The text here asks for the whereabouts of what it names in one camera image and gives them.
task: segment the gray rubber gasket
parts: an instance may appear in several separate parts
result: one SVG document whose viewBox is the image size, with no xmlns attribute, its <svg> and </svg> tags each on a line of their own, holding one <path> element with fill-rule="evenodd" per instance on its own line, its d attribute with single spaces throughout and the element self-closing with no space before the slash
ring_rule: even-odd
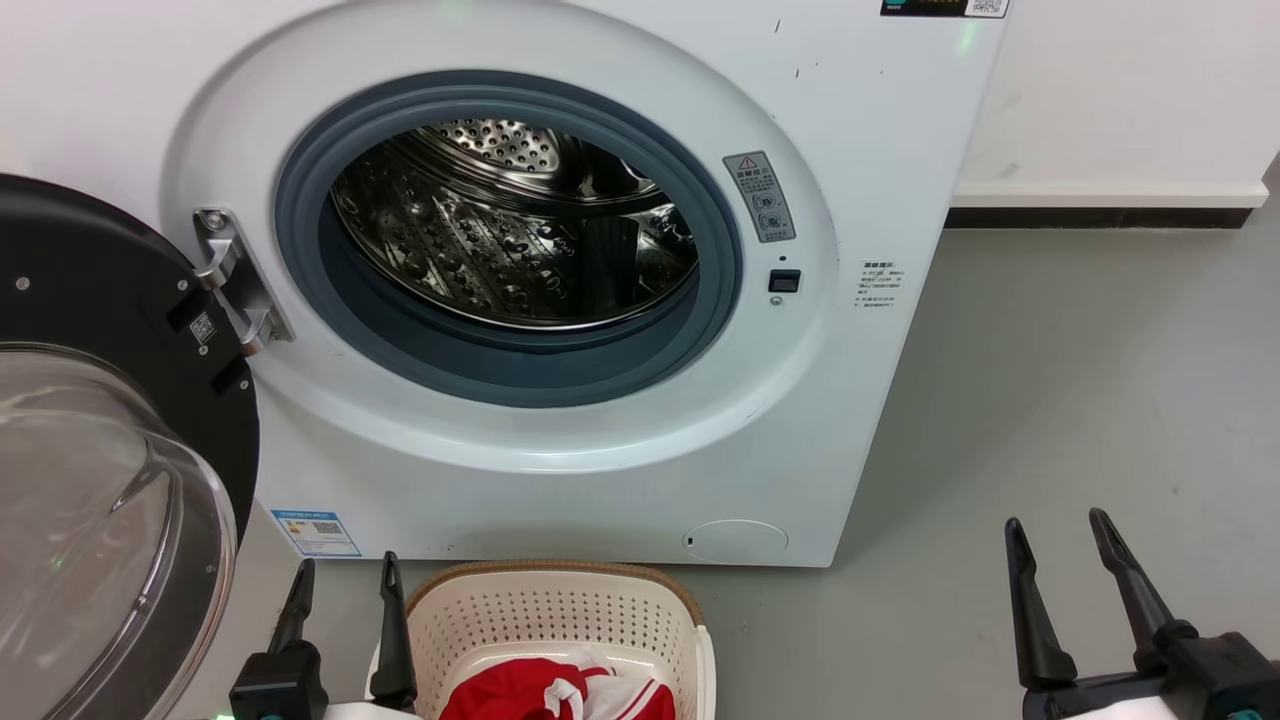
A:
<svg viewBox="0 0 1280 720">
<path fill-rule="evenodd" d="M 378 142 L 460 117 L 556 127 L 626 159 L 680 208 L 698 247 L 696 278 L 631 322 L 567 333 L 470 323 L 394 287 L 357 255 L 328 202 L 329 187 Z M 275 224 L 289 274 L 344 341 L 410 380 L 498 405 L 588 405 L 657 383 L 712 343 L 741 287 L 737 224 L 708 170 L 687 150 L 613 101 L 516 73 L 415 76 L 342 102 L 291 152 L 276 190 Z"/>
</svg>

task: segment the screw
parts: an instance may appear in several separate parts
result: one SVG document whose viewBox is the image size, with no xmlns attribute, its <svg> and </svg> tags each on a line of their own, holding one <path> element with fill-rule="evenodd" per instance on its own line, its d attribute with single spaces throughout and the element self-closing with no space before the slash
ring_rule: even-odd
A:
<svg viewBox="0 0 1280 720">
<path fill-rule="evenodd" d="M 202 213 L 200 219 L 205 223 L 205 227 L 211 231 L 220 231 L 227 227 L 227 215 L 218 210 Z"/>
</svg>

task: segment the warning label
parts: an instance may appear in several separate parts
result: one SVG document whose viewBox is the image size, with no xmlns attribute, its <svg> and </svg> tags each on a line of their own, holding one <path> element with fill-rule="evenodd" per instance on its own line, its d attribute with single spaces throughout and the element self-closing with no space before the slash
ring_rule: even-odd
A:
<svg viewBox="0 0 1280 720">
<path fill-rule="evenodd" d="M 273 510 L 271 515 L 307 557 L 360 557 L 360 548 L 334 512 Z"/>
<path fill-rule="evenodd" d="M 737 191 L 742 193 L 746 208 L 751 213 L 755 233 L 760 242 L 795 240 L 796 229 L 791 224 L 791 209 L 782 195 L 773 167 L 764 152 L 746 152 L 724 158 L 724 167 L 733 176 Z"/>
<path fill-rule="evenodd" d="M 892 307 L 897 304 L 906 273 L 892 260 L 863 260 L 854 307 Z"/>
</svg>

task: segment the laundry basket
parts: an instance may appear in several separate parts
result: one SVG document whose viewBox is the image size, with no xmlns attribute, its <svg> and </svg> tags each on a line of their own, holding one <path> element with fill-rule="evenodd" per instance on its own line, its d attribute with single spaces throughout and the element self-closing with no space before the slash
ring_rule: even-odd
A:
<svg viewBox="0 0 1280 720">
<path fill-rule="evenodd" d="M 463 680 L 513 657 L 556 660 L 591 644 L 620 674 L 671 688 L 677 720 L 716 716 L 716 659 L 701 610 L 648 568 L 576 561 L 475 562 L 408 602 L 416 712 L 436 720 Z"/>
</svg>

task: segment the baseboard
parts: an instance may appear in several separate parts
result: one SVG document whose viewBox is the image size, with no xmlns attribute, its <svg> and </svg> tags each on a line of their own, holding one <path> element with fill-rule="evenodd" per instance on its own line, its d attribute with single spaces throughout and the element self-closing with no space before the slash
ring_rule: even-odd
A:
<svg viewBox="0 0 1280 720">
<path fill-rule="evenodd" d="M 952 208 L 1228 208 L 1267 201 L 1261 182 L 1197 187 L 982 186 L 960 183 Z"/>
<path fill-rule="evenodd" d="M 952 208 L 943 227 L 1240 229 L 1251 213 L 1252 208 Z"/>
<path fill-rule="evenodd" d="M 951 202 L 947 228 L 1222 228 L 1244 227 L 1267 200 L 1261 182 L 1245 187 L 1160 192 L 1098 192 L 1097 188 L 963 186 Z"/>
</svg>

